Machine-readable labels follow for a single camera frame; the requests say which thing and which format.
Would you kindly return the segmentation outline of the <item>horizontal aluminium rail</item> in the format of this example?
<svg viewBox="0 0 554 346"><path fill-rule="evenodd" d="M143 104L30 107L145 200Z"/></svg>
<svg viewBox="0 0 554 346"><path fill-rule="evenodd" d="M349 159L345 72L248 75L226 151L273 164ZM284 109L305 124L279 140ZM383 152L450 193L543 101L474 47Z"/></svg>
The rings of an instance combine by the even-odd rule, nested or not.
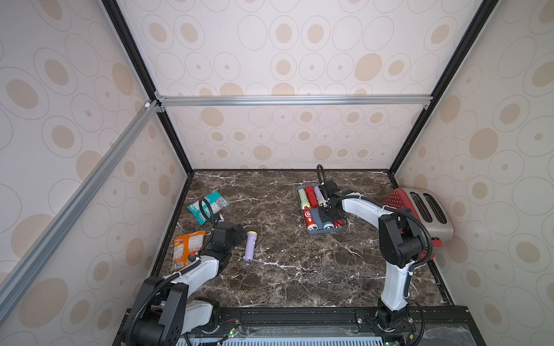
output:
<svg viewBox="0 0 554 346"><path fill-rule="evenodd" d="M168 107L262 107L319 105L429 105L431 95L289 95L289 96L160 96L158 102Z"/></svg>

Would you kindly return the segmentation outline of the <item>red and steel toaster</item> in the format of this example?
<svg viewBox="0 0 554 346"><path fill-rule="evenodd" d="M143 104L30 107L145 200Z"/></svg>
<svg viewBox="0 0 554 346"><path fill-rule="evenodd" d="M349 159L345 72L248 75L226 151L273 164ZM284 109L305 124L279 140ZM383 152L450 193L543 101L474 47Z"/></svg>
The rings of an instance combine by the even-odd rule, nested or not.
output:
<svg viewBox="0 0 554 346"><path fill-rule="evenodd" d="M409 208L427 228L434 246L432 260L454 236L450 217L431 191L399 187L385 198L384 204L394 208Z"/></svg>

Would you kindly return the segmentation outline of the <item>teal snack packet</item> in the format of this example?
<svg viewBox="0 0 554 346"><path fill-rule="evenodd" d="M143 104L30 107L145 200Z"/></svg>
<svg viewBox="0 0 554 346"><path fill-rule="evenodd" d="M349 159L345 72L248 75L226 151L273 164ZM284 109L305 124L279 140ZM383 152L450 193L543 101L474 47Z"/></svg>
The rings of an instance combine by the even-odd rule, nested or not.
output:
<svg viewBox="0 0 554 346"><path fill-rule="evenodd" d="M197 200L188 206L188 210L194 215L200 225L204 225L206 222L211 220L210 214L212 211L214 212L214 217L217 219L219 213L226 207L230 206L230 202L217 190L214 190L212 193L206 195L204 199L207 200L210 207L206 205L200 207L200 200Z"/></svg>

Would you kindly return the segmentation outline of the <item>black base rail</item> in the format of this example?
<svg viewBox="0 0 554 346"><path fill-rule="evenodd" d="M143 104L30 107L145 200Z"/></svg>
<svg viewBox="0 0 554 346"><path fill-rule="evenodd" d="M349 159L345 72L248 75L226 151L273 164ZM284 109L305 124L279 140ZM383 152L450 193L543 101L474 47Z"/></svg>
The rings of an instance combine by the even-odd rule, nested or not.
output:
<svg viewBox="0 0 554 346"><path fill-rule="evenodd" d="M464 306L411 307L391 331L376 308L213 308L185 317L161 309L141 318L133 345L484 345Z"/></svg>

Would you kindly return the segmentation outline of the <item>left diagonal aluminium rail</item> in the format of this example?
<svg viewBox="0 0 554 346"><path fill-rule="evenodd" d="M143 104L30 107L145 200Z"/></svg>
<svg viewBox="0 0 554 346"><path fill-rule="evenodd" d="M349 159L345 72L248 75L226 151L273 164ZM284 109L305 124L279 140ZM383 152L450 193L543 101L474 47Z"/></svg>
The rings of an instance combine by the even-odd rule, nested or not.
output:
<svg viewBox="0 0 554 346"><path fill-rule="evenodd" d="M141 112L131 121L105 156L99 160L94 170L14 267L1 286L1 323L5 323L158 108L159 103L151 100L147 108L141 109Z"/></svg>

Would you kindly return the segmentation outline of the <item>orange snack packet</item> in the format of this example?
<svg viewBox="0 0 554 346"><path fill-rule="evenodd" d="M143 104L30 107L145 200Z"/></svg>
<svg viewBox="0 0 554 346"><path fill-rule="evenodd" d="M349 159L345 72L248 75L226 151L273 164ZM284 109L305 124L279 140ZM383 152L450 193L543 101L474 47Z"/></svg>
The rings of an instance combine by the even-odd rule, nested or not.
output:
<svg viewBox="0 0 554 346"><path fill-rule="evenodd" d="M190 258L202 248L205 236L205 231L193 232L174 240L172 270L181 270L191 264Z"/></svg>

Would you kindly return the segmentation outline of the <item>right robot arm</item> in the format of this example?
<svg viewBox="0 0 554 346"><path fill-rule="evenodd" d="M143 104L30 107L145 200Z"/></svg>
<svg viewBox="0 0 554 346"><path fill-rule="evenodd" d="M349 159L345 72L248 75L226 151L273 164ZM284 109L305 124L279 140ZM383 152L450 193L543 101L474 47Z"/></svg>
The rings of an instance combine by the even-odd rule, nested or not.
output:
<svg viewBox="0 0 554 346"><path fill-rule="evenodd" d="M352 214L379 233L379 250L387 264L385 286L378 299L376 319L380 329L391 332L408 316L411 278L416 268L431 259L433 241L426 227L408 208L394 208L355 192L340 190L327 180L322 165L317 165L323 204L318 207L320 220L333 223Z"/></svg>

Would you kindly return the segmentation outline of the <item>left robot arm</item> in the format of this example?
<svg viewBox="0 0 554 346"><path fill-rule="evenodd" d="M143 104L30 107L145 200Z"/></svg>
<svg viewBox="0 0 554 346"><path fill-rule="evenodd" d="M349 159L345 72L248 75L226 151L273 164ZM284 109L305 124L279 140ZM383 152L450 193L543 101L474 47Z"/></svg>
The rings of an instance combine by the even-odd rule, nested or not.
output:
<svg viewBox="0 0 554 346"><path fill-rule="evenodd" d="M222 221L206 198L199 200L199 210L212 227L208 239L189 257L190 265L143 282L115 344L176 345L183 334L214 323L218 304L206 300L188 303L188 298L222 273L233 249L246 241L247 232L241 225Z"/></svg>

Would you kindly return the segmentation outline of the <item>blue storage tray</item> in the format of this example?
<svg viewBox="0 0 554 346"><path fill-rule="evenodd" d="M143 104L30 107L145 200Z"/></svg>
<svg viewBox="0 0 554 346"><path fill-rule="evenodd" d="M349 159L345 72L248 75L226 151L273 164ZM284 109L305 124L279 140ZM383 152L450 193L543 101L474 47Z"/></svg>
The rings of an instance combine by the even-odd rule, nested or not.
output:
<svg viewBox="0 0 554 346"><path fill-rule="evenodd" d="M298 187L297 197L308 234L338 232L348 225L349 222L345 218L332 218L327 211L328 205L319 185Z"/></svg>

